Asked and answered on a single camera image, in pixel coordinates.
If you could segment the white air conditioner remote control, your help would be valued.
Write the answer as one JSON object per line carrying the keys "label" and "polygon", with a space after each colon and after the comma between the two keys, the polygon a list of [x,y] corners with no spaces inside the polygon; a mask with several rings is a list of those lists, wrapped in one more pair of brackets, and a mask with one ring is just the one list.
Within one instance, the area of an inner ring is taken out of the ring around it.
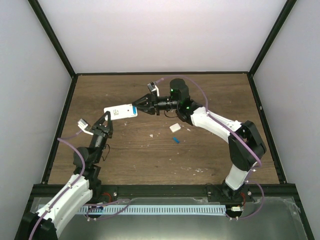
{"label": "white air conditioner remote control", "polygon": [[133,105],[130,104],[122,104],[122,105],[116,105],[111,107],[105,107],[103,109],[103,112],[110,111],[111,114],[111,120],[120,120],[120,119],[127,119],[127,118],[134,118],[137,117],[137,115],[133,114]]}

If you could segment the white remote battery cover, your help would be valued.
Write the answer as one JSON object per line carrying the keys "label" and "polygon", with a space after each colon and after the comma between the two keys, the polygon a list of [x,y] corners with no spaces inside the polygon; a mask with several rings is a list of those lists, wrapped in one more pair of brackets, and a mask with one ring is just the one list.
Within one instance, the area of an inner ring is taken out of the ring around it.
{"label": "white remote battery cover", "polygon": [[175,124],[171,125],[169,127],[169,129],[171,130],[172,133],[175,133],[181,129],[181,126],[179,123],[175,123]]}

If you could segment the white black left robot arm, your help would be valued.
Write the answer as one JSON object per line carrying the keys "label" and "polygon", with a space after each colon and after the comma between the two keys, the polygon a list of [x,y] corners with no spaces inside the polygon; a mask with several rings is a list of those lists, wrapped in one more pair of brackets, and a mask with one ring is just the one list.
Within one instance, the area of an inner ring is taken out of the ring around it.
{"label": "white black left robot arm", "polygon": [[84,119],[78,127],[92,139],[88,147],[73,149],[75,170],[68,182],[42,208],[26,213],[20,222],[18,240],[57,240],[69,221],[87,202],[97,202],[102,196],[102,182],[98,179],[97,165],[113,135],[111,113],[106,111],[93,125]]}

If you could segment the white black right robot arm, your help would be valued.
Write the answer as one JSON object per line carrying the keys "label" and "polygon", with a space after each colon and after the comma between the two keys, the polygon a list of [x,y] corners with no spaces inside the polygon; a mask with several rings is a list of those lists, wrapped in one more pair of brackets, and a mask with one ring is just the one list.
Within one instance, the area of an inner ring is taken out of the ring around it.
{"label": "white black right robot arm", "polygon": [[225,200],[236,200],[251,172],[262,166],[261,159],[267,151],[256,125],[249,120],[242,123],[227,119],[210,111],[207,104],[197,103],[191,99],[189,87],[182,78],[170,81],[169,96],[160,96],[158,83],[149,83],[149,93],[133,101],[133,106],[149,115],[175,110],[182,122],[207,130],[224,140],[228,144],[232,166],[222,182],[221,191]]}

